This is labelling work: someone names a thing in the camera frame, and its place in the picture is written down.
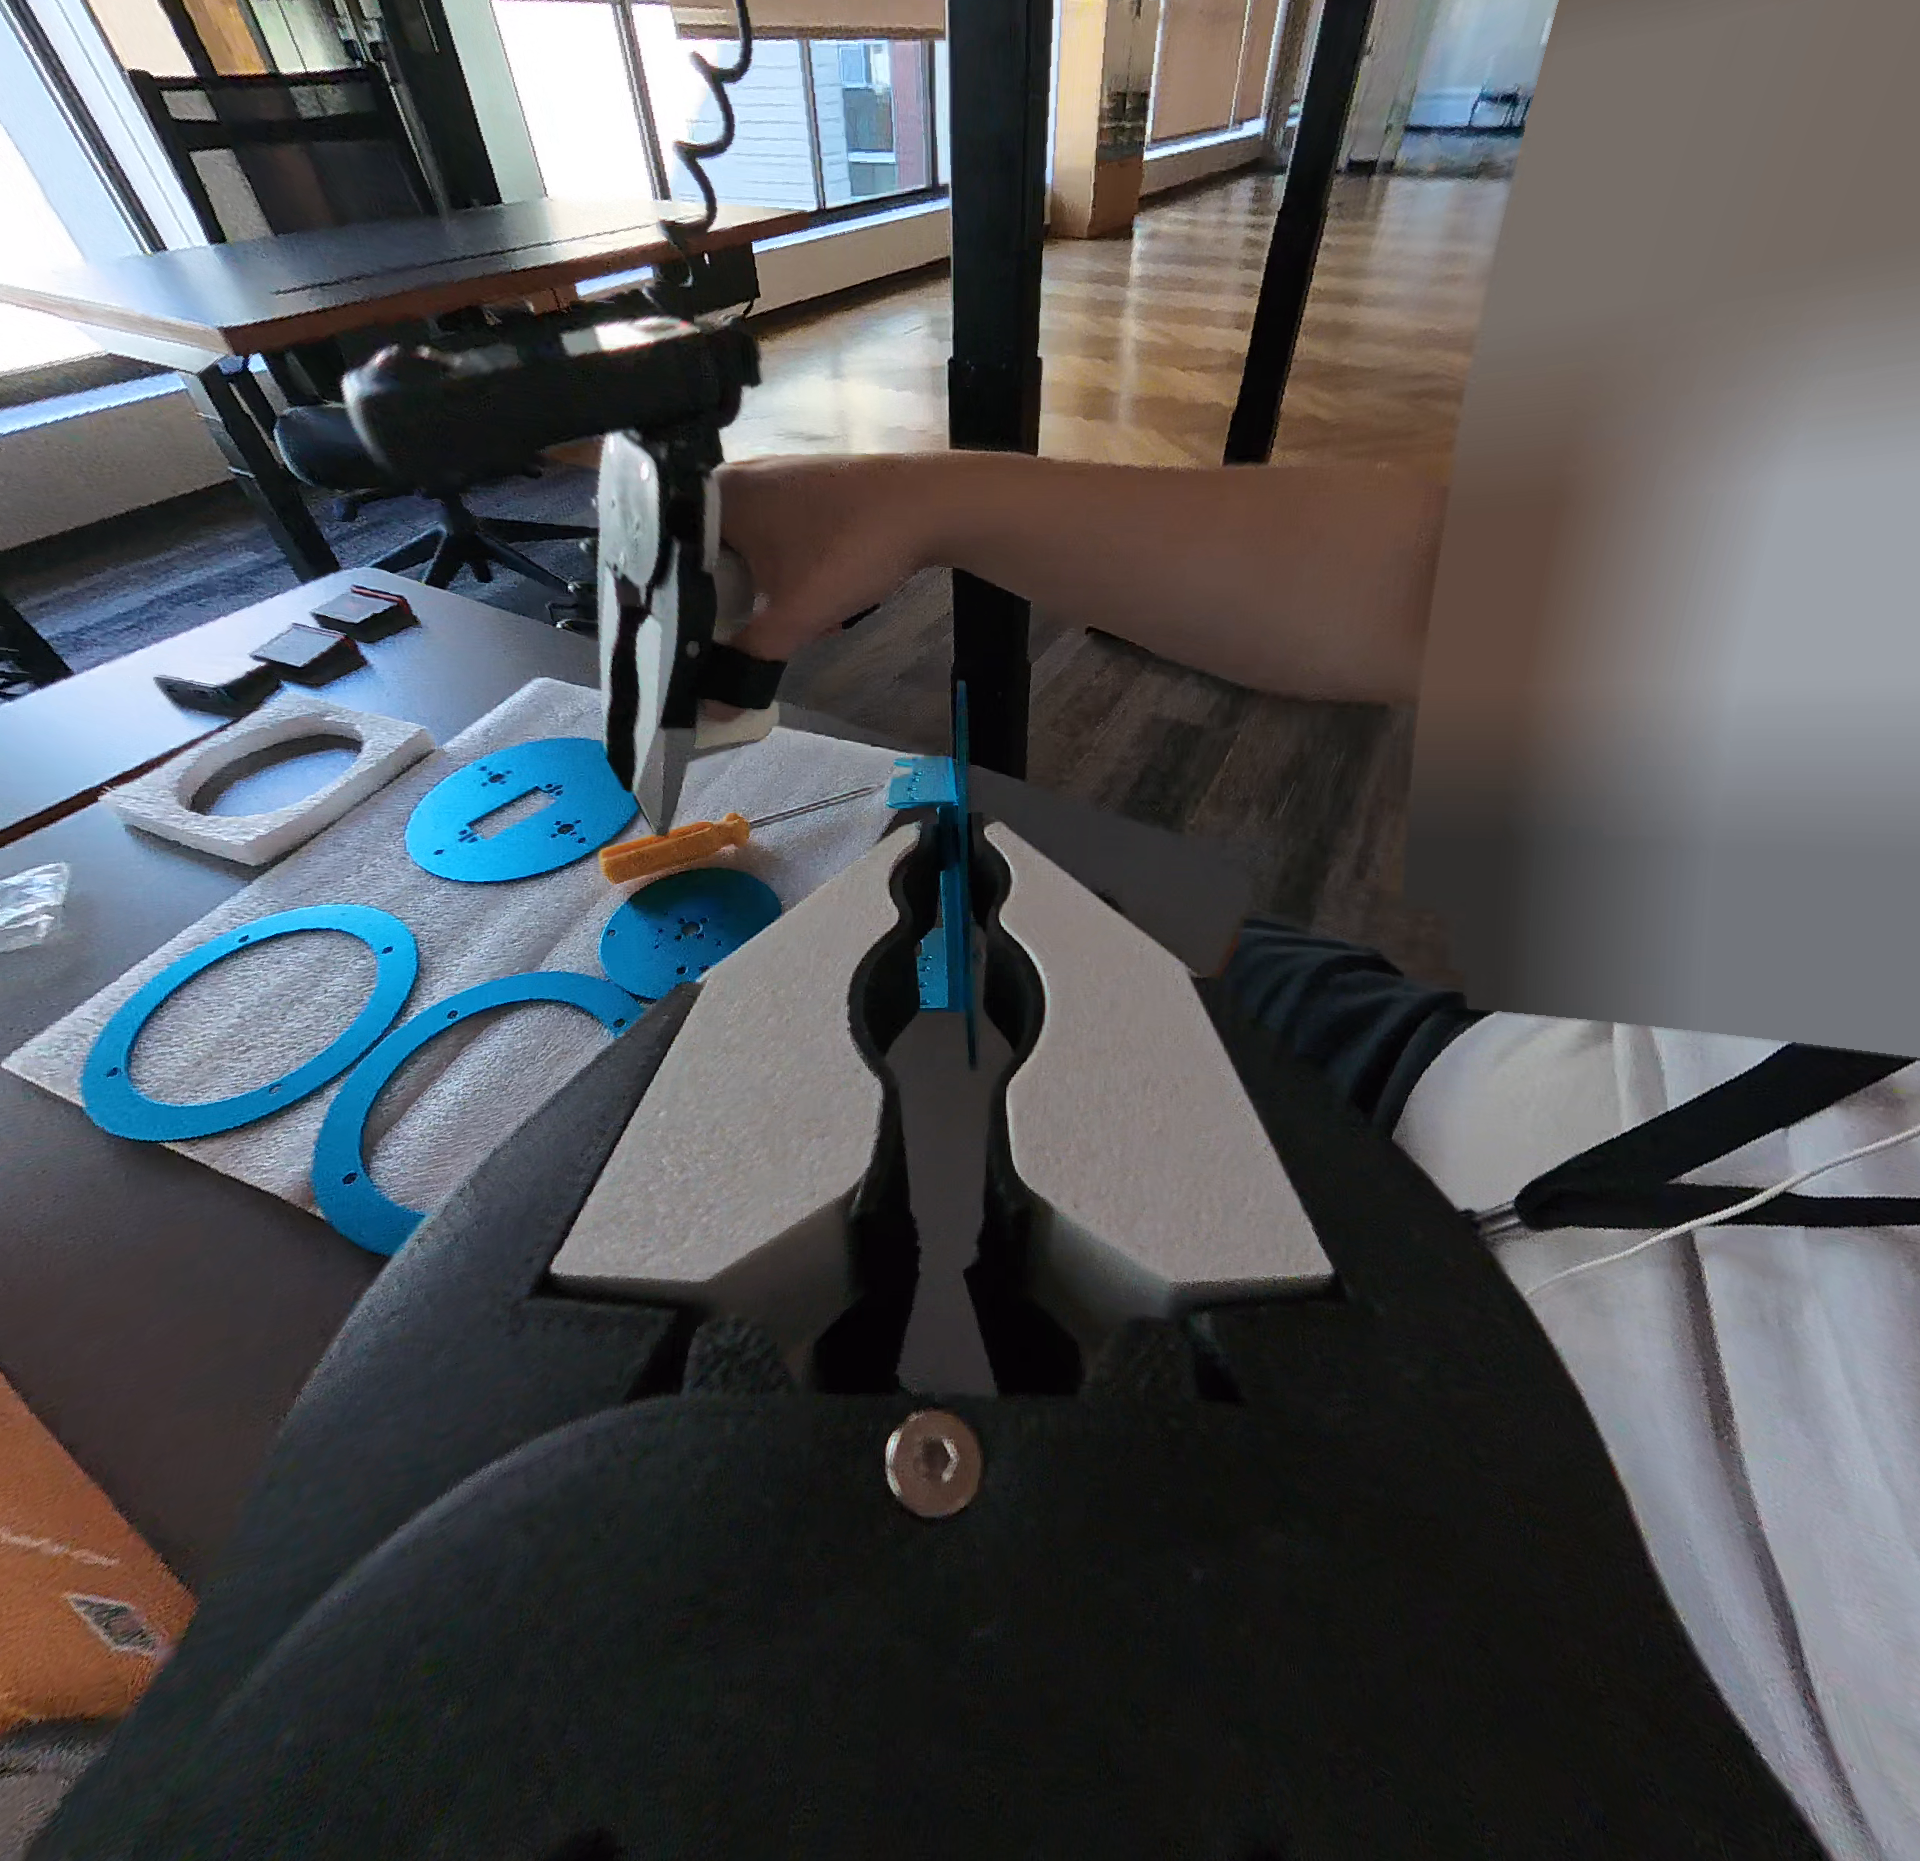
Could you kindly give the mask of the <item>grey cloth mat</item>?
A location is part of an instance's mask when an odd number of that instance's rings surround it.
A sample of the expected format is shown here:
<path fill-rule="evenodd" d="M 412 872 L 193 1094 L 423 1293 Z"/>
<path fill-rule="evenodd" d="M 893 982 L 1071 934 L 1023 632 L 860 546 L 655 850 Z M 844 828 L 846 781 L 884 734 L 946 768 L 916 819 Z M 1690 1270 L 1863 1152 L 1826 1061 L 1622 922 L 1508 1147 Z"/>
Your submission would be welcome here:
<path fill-rule="evenodd" d="M 108 1017 L 138 985 L 217 937 L 257 918 L 310 905 L 363 905 L 397 916 L 419 953 L 402 1018 L 452 994 L 537 971 L 603 981 L 601 942 L 625 898 L 598 871 L 597 850 L 538 878 L 462 885 L 423 871 L 404 832 L 420 799 L 446 777 L 514 744 L 585 741 L 603 754 L 597 691 L 538 678 L 469 724 L 393 785 L 193 922 L 154 955 L 121 963 L 121 974 L 60 1021 L 37 1031 L 5 1061 L 43 1102 L 83 1102 L 84 1059 Z M 859 744 L 777 727 L 759 744 L 693 765 L 683 813 L 763 819 L 819 797 L 862 797 L 755 835 L 724 864 L 764 880 L 783 910 L 860 858 L 891 821 L 891 746 Z M 376 956 L 339 932 L 277 937 L 238 948 L 163 1004 L 132 1047 L 132 1081 L 157 1100 L 201 1104 L 266 1086 L 281 1066 L 304 1062 L 346 1031 L 376 982 Z M 457 1024 L 409 1061 L 381 1094 L 368 1124 L 370 1180 L 394 1201 L 431 1210 L 489 1147 L 598 1057 L 610 1034 L 558 1003 L 498 1009 Z"/>

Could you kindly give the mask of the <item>dark cloth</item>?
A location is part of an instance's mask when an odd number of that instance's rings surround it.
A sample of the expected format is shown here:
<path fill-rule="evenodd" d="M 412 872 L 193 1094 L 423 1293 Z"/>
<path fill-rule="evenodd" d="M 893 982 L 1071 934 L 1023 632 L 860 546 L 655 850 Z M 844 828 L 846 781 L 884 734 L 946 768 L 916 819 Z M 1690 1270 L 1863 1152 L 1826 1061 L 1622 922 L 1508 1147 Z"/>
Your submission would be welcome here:
<path fill-rule="evenodd" d="M 1484 1018 L 1457 988 L 1418 982 L 1372 946 L 1270 914 L 1241 924 L 1219 991 L 1236 1022 L 1317 1071 L 1384 1134 L 1444 1049 Z"/>

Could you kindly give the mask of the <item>white foam frame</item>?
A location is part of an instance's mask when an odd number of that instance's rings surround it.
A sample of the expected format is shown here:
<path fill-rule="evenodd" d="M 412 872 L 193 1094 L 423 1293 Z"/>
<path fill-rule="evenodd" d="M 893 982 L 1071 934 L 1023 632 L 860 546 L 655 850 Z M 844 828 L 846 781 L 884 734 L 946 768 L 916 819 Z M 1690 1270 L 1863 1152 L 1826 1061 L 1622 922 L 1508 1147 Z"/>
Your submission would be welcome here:
<path fill-rule="evenodd" d="M 240 814 L 201 805 L 217 781 L 240 778 L 290 744 L 328 744 L 346 757 L 325 785 L 299 799 L 277 797 L 266 809 Z M 322 835 L 435 748 L 417 722 L 327 699 L 296 699 L 217 728 L 167 763 L 111 786 L 101 803 L 137 832 L 259 871 Z"/>

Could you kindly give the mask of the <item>person's right hand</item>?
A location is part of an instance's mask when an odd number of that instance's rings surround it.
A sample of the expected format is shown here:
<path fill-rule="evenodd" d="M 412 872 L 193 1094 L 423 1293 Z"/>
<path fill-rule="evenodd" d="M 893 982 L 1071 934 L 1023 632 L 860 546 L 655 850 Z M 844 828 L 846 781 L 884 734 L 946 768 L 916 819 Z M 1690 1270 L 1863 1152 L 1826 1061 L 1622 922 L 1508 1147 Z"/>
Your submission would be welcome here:
<path fill-rule="evenodd" d="M 939 566 L 948 458 L 775 456 L 719 472 L 722 542 L 746 566 L 753 612 L 732 645 L 755 659 L 803 649 Z"/>

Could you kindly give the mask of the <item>large window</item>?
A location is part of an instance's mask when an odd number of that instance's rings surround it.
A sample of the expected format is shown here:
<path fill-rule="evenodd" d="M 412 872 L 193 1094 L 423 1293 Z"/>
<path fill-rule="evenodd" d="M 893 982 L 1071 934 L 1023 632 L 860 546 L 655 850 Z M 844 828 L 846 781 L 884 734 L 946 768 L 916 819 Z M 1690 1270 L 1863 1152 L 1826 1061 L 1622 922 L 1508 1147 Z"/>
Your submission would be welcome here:
<path fill-rule="evenodd" d="M 726 127 L 700 67 L 738 56 L 732 5 L 487 0 L 541 192 L 697 208 L 685 147 Z M 746 5 L 732 142 L 704 158 L 720 204 L 839 216 L 943 182 L 946 0 Z"/>

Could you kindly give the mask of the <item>black chair backrest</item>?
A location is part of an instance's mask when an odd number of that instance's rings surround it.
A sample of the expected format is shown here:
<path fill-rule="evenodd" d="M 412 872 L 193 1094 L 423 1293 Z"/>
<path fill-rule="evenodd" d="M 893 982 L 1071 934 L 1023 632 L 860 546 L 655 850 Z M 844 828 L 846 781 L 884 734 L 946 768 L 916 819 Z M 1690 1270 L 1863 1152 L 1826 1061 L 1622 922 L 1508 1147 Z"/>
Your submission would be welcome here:
<path fill-rule="evenodd" d="M 126 79 L 208 242 L 438 214 L 373 67 Z"/>

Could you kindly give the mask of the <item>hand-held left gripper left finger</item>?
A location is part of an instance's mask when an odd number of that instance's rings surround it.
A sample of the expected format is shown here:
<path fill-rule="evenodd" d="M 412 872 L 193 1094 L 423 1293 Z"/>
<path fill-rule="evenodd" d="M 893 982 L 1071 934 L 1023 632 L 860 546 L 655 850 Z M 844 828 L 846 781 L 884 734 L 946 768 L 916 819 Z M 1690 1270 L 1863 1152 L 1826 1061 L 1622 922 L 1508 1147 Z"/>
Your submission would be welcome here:
<path fill-rule="evenodd" d="M 880 1022 L 915 985 L 901 826 L 730 953 L 548 1265 L 557 1289 L 749 1321 L 910 1311 L 919 1242 Z"/>

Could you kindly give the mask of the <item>small blue round disc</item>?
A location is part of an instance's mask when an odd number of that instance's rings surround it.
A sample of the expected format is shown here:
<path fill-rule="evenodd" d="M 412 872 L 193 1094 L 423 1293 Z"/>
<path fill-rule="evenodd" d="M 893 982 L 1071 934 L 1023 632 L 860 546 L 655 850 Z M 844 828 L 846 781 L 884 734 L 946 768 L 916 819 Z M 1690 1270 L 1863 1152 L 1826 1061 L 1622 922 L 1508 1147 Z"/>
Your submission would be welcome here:
<path fill-rule="evenodd" d="M 612 985 L 659 1001 L 700 982 L 781 918 L 775 888 L 732 867 L 694 867 L 635 888 L 609 916 L 598 960 Z"/>

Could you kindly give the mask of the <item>black office chair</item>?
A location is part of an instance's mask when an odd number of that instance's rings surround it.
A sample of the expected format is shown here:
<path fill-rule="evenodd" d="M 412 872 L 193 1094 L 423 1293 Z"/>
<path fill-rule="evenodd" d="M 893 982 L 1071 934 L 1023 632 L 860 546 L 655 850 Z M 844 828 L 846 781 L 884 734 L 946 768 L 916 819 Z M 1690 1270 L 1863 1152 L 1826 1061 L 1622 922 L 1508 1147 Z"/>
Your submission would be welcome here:
<path fill-rule="evenodd" d="M 490 585 L 498 570 L 509 570 L 564 600 L 573 600 L 569 610 L 553 610 L 557 618 L 564 618 L 567 612 L 587 612 L 590 579 L 569 580 L 523 552 L 523 549 L 567 542 L 581 546 L 585 556 L 592 559 L 597 536 L 588 528 L 474 513 L 465 490 L 420 489 L 399 483 L 366 451 L 345 405 L 287 408 L 277 419 L 275 445 L 287 468 L 301 483 L 340 497 L 348 509 L 401 498 L 435 505 L 438 510 L 436 524 L 376 556 L 373 561 L 375 568 L 393 575 L 420 568 L 423 585 L 438 590 L 450 589 L 465 573 L 471 573 L 483 585 Z"/>

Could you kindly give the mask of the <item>blue metal bracket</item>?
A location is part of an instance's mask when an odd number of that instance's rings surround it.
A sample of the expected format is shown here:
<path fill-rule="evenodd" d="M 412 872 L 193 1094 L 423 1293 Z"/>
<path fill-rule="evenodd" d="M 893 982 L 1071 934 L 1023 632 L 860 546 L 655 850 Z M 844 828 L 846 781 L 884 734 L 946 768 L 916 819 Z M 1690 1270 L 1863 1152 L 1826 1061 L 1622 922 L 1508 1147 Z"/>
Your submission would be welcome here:
<path fill-rule="evenodd" d="M 971 791 L 971 707 L 965 681 L 952 684 L 948 754 L 901 758 L 884 791 L 894 814 L 924 814 L 934 828 L 937 918 L 916 953 L 921 1007 L 963 1018 L 969 1066 L 976 1069 L 979 991 L 975 963 L 975 819 Z"/>

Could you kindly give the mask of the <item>orange cardboard box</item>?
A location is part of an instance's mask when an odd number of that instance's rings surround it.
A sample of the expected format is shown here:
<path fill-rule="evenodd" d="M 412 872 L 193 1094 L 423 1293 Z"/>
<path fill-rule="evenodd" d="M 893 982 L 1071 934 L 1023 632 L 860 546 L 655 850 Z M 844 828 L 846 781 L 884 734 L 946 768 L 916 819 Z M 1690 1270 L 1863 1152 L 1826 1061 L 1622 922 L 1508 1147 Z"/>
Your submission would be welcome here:
<path fill-rule="evenodd" d="M 3 1732 L 118 1721 L 197 1612 L 26 1401 L 3 1387 Z"/>

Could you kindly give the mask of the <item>orange handle screwdriver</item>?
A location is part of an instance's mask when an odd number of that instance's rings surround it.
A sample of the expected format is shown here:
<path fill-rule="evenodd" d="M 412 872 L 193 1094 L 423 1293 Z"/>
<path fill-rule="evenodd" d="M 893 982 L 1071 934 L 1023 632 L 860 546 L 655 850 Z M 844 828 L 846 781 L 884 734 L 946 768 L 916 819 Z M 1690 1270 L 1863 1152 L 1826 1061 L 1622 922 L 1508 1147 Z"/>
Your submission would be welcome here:
<path fill-rule="evenodd" d="M 883 791 L 884 785 L 868 785 L 846 793 L 816 797 L 756 819 L 730 813 L 716 821 L 687 823 L 665 835 L 610 843 L 597 853 L 597 864 L 601 875 L 614 886 L 653 880 L 704 864 L 726 850 L 746 847 L 756 832 L 826 809 L 839 809 Z"/>

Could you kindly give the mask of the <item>wooden pillar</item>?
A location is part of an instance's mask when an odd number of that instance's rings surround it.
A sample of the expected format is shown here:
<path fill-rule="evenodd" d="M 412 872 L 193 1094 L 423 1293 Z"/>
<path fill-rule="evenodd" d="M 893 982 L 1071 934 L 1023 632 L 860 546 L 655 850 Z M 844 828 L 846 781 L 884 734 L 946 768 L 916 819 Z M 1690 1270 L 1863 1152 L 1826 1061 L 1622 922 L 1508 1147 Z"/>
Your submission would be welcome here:
<path fill-rule="evenodd" d="M 1060 0 L 1049 234 L 1127 237 L 1141 210 L 1161 0 Z"/>

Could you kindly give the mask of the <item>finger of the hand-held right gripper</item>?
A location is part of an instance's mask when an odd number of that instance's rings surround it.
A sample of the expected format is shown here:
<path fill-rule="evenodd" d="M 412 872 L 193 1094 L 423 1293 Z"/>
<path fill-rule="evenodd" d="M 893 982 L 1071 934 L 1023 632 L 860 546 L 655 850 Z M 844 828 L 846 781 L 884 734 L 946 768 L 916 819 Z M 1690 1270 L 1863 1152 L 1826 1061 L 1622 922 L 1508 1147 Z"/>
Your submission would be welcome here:
<path fill-rule="evenodd" d="M 647 817 L 674 826 L 703 720 L 700 681 L 708 659 L 708 476 L 661 465 L 661 552 L 666 579 L 653 594 L 655 732 L 647 754 Z"/>
<path fill-rule="evenodd" d="M 668 826 L 661 727 L 674 675 L 674 539 L 663 479 L 633 435 L 603 442 L 597 486 L 597 659 L 603 743 L 649 826 Z"/>

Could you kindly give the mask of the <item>black metal frame post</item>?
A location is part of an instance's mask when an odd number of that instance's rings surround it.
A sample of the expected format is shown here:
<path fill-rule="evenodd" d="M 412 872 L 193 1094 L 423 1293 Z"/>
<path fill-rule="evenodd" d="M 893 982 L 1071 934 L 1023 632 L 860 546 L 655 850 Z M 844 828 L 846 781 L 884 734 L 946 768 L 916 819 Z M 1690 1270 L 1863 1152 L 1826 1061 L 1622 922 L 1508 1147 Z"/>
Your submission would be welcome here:
<path fill-rule="evenodd" d="M 1267 465 L 1329 225 L 1333 180 L 1361 82 L 1376 0 L 1324 0 L 1303 120 L 1270 234 L 1225 465 Z"/>
<path fill-rule="evenodd" d="M 1036 456 L 1055 0 L 946 0 L 952 355 L 948 438 Z M 972 763 L 1024 778 L 1030 609 L 982 554 L 944 556 Z"/>

